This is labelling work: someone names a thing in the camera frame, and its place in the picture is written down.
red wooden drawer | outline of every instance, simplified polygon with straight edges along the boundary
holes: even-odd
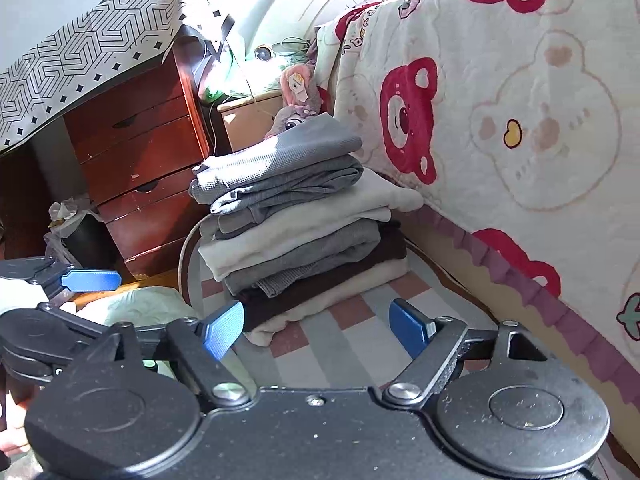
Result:
[[[153,106],[118,123],[93,126],[82,134],[76,132],[73,140],[78,162],[82,164],[100,155],[119,142],[132,139],[139,134],[189,115],[183,96]]]
[[[99,205],[98,211],[105,223],[111,222],[136,209],[142,209],[153,202],[188,189],[192,180],[193,171],[191,168],[186,168],[109,200]]]
[[[107,229],[127,260],[184,238],[208,209],[185,190],[109,222]]]
[[[137,280],[175,269],[178,266],[180,250],[185,238],[174,240],[162,247],[129,258],[125,261],[127,269]]]
[[[174,54],[161,66],[142,73],[97,95],[65,114],[73,144],[86,135],[87,128],[111,127],[135,114],[183,95]]]
[[[81,164],[89,196],[98,205],[209,155],[201,151],[190,117],[116,144]]]

purple ruffle trim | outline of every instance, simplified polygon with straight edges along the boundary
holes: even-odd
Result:
[[[522,304],[533,305],[545,325],[555,326],[574,354],[587,358],[593,375],[599,381],[614,383],[623,402],[633,403],[640,410],[640,373],[593,326],[538,282],[512,267],[497,251],[429,206],[425,205],[411,214],[418,222],[431,225],[441,234],[452,238],[455,248],[471,254],[475,266],[489,270],[492,282],[517,290],[522,297]]]

screw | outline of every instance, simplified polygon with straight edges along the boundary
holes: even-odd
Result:
[[[319,406],[324,406],[326,400],[324,400],[322,397],[319,397],[317,395],[309,395],[306,398],[306,403],[309,406],[313,406],[314,408],[318,408]]]
[[[220,383],[212,389],[213,396],[222,400],[225,405],[235,406],[244,404],[246,400],[246,390],[238,383]]]
[[[414,400],[420,397],[422,390],[420,386],[411,383],[394,383],[388,387],[390,396],[401,400]]]

folded clothing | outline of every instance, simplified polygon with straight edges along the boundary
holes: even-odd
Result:
[[[403,260],[389,260],[377,264],[357,276],[353,276],[346,282],[324,291],[322,294],[305,301],[305,303],[299,304],[284,314],[271,318],[250,332],[245,332],[244,335],[255,345],[268,346],[273,339],[273,335],[280,330],[284,330],[287,323],[300,321],[307,316],[322,312],[324,309],[329,308],[339,301],[346,300],[370,288],[375,288],[400,276],[404,276],[408,271],[408,258],[404,258]]]
[[[236,187],[219,197],[211,212],[220,215],[220,232],[233,237],[242,234],[245,226],[262,223],[281,209],[353,186],[361,175],[362,165],[351,155],[343,155]]]
[[[304,278],[287,287],[276,298],[267,298],[258,288],[246,288],[236,295],[244,306],[244,332],[253,330],[274,316],[322,294],[340,283],[364,272],[364,270],[386,262],[406,257],[406,243],[400,232],[400,223],[391,221],[379,224],[380,243],[368,256],[359,262],[344,264],[311,278]]]
[[[234,295],[244,288],[254,287],[260,288],[268,298],[273,298],[297,280],[360,261],[379,242],[378,223],[361,218],[335,233],[296,247],[274,260],[236,270],[224,282]]]
[[[194,168],[189,193],[200,204],[213,204],[238,187],[347,155],[361,146],[359,136],[321,114],[240,152],[210,156]]]
[[[389,209],[408,212],[421,208],[423,203],[416,190],[395,186],[365,168],[361,179],[347,189],[287,207],[231,240],[203,243],[198,250],[220,282],[235,270],[273,260],[360,218],[385,222],[390,219]]]

brown folded garment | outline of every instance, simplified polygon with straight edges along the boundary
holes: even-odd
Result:
[[[298,280],[275,298],[267,298],[259,288],[246,288],[238,293],[244,305],[244,332],[282,314],[289,309],[314,298],[318,294],[346,282],[353,276],[387,260],[402,260],[406,257],[406,244],[400,232],[400,222],[380,223],[380,243],[364,259],[345,264],[316,276]]]

